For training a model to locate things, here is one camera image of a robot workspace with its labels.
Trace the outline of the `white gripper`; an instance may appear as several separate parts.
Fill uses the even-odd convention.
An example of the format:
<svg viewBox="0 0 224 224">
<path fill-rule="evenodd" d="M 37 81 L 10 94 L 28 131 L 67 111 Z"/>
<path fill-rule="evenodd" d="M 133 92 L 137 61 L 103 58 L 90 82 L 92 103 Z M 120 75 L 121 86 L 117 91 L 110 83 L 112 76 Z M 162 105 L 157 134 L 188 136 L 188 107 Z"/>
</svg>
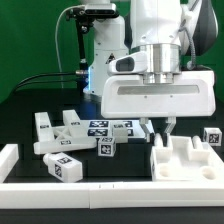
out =
<svg viewBox="0 0 224 224">
<path fill-rule="evenodd" d="M 139 125 L 150 142 L 148 118 L 168 117 L 164 139 L 176 125 L 175 117 L 210 116 L 215 111 L 214 72 L 184 70 L 161 61 L 159 69 L 140 51 L 109 63 L 110 77 L 104 85 L 101 114 L 105 118 L 140 118 Z"/>
</svg>

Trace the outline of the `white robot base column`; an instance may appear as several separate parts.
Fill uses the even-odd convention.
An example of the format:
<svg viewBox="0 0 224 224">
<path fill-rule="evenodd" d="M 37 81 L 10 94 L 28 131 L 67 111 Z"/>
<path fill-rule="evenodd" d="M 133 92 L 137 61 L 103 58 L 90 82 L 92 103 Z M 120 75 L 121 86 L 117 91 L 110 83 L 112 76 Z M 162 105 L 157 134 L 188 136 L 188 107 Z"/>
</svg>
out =
<svg viewBox="0 0 224 224">
<path fill-rule="evenodd" d="M 109 63 L 128 54 L 124 39 L 125 20 L 122 16 L 94 22 L 94 58 L 89 66 L 89 83 L 84 90 L 88 98 L 101 100 L 105 82 L 109 78 Z"/>
</svg>

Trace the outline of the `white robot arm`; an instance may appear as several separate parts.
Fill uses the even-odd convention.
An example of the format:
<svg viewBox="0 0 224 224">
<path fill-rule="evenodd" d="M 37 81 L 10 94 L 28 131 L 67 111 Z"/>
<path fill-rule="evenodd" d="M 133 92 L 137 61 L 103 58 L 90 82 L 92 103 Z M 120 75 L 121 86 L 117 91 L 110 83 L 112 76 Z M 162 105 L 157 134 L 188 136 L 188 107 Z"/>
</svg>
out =
<svg viewBox="0 0 224 224">
<path fill-rule="evenodd" d="M 211 0 L 131 0 L 131 53 L 109 64 L 101 103 L 105 118 L 167 119 L 215 111 L 214 72 L 196 64 L 218 34 Z"/>
</svg>

